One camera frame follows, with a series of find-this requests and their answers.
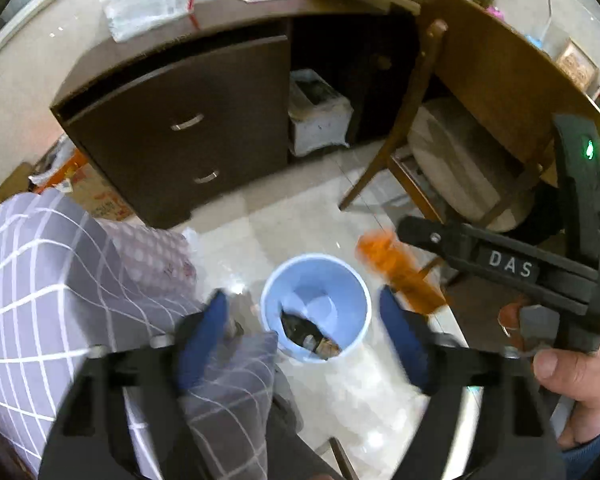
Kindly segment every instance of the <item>sleeve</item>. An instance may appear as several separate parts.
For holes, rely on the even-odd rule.
[[[567,480],[579,480],[600,455],[600,434],[581,446],[563,451]]]

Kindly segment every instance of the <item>human hand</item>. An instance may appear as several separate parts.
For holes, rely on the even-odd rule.
[[[510,336],[512,344],[525,349],[518,330],[523,298],[504,306],[498,320]],[[585,444],[600,434],[600,348],[595,355],[568,350],[539,351],[533,360],[533,371],[542,386],[576,400],[564,430],[558,437],[563,449]]]

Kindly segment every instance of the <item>cabinet drawer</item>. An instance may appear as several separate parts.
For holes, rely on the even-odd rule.
[[[127,84],[67,132],[142,220],[171,226],[286,164],[288,72],[285,36],[232,45]]]

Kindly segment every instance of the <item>picture frame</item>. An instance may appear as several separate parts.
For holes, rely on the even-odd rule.
[[[598,67],[593,60],[571,38],[555,60],[556,65],[571,79],[583,92],[593,83],[598,76]]]

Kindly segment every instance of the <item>tile floor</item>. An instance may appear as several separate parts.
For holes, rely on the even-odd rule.
[[[200,235],[202,294],[218,287],[243,293],[248,300],[233,314],[246,330],[260,330],[254,313],[270,273],[292,256],[320,252],[352,265],[377,301],[382,281],[356,260],[358,237],[418,210],[388,172],[378,174],[345,212],[337,204],[378,148],[373,143],[294,166],[196,209],[176,230],[192,227]],[[429,255],[418,257],[425,262]],[[431,323],[464,341],[448,307]],[[361,480],[391,478],[427,398],[406,380],[377,312],[363,343],[342,360],[301,365],[280,356],[279,366],[296,396],[304,419],[300,435],[308,445],[324,449],[336,436]],[[477,396],[467,391],[444,478],[461,474],[477,413]],[[335,466],[330,452],[323,457]]]

